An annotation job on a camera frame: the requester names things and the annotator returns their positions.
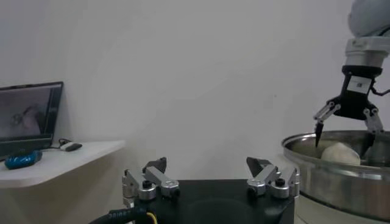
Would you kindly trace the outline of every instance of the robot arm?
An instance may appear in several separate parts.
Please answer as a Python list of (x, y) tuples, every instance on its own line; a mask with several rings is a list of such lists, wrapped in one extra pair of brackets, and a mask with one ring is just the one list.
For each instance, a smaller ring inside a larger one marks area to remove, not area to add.
[(378, 108), (368, 101), (369, 91), (376, 95), (375, 79), (382, 73), (383, 60), (390, 53), (390, 1), (356, 0), (349, 16), (349, 26), (357, 37), (347, 43), (347, 60), (342, 67), (345, 75), (341, 94), (327, 101), (314, 116), (317, 121), (316, 146), (321, 137), (324, 121), (332, 114), (365, 121), (371, 143), (375, 135), (383, 132)]

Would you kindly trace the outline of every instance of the metal bowl rim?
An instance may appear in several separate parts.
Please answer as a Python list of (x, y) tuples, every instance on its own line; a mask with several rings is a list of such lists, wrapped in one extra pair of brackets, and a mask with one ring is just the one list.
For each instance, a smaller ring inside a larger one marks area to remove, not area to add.
[[(337, 130), (337, 131), (324, 131), (323, 133), (340, 133), (340, 132), (366, 133), (367, 131), (363, 131), (363, 130)], [(291, 149), (288, 149), (286, 147), (286, 145), (289, 144), (290, 142), (293, 142), (295, 140), (302, 139), (302, 138), (312, 138), (312, 137), (315, 137), (315, 135), (316, 135), (315, 133), (302, 133), (302, 134), (293, 135), (293, 136), (285, 138), (282, 141), (282, 147), (284, 148), (285, 156), (287, 158), (289, 158), (290, 156), (293, 156), (293, 157), (296, 157), (296, 158), (301, 159), (303, 161), (314, 163), (316, 165), (320, 165), (320, 166), (324, 166), (324, 167), (332, 166), (332, 168), (338, 168), (338, 169), (342, 169), (342, 170), (353, 170), (353, 171), (358, 170), (359, 172), (373, 172), (373, 173), (383, 173), (383, 172), (390, 173), (390, 168), (388, 168), (388, 167), (358, 166), (358, 165), (353, 165), (353, 164), (328, 162), (328, 161), (324, 161), (324, 160), (321, 160), (318, 158), (314, 158), (311, 156), (306, 156), (306, 155), (294, 152)]]

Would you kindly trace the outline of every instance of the black cable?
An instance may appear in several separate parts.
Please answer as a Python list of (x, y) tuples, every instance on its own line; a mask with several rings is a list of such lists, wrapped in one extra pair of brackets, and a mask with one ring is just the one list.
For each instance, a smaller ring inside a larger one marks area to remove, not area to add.
[(373, 94), (375, 94), (377, 96), (384, 96), (387, 93), (390, 93), (390, 89), (386, 90), (385, 92), (379, 93), (374, 87), (371, 87), (371, 91)]
[(60, 146), (58, 146), (58, 147), (50, 146), (49, 149), (60, 149), (61, 146), (65, 145), (66, 143), (69, 143), (69, 142), (72, 142), (72, 141), (69, 139), (66, 139), (66, 138), (60, 138), (58, 140), (58, 143), (60, 144)]
[(90, 224), (125, 224), (147, 216), (146, 213), (147, 211), (140, 207), (111, 210), (108, 214), (93, 220)]

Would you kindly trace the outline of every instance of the stainless steel bowl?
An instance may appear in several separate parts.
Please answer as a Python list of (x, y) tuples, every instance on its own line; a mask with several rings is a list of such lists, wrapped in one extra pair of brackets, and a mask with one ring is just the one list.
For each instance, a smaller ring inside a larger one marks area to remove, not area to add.
[(285, 156), (296, 163), (301, 173), (301, 193), (324, 205), (368, 217), (390, 221), (390, 133), (377, 138), (367, 154), (375, 166), (356, 166), (321, 160), (322, 151), (343, 142), (357, 153), (366, 150), (366, 131), (325, 131), (319, 147), (315, 134), (302, 134), (283, 140)]

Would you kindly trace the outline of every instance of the white shelf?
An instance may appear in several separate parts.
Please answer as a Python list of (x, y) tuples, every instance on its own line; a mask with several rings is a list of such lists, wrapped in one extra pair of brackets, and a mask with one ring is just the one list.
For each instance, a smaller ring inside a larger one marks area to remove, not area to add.
[(86, 142), (73, 152), (48, 150), (33, 166), (8, 170), (0, 163), (0, 188), (28, 187), (51, 180), (125, 146), (124, 141)]

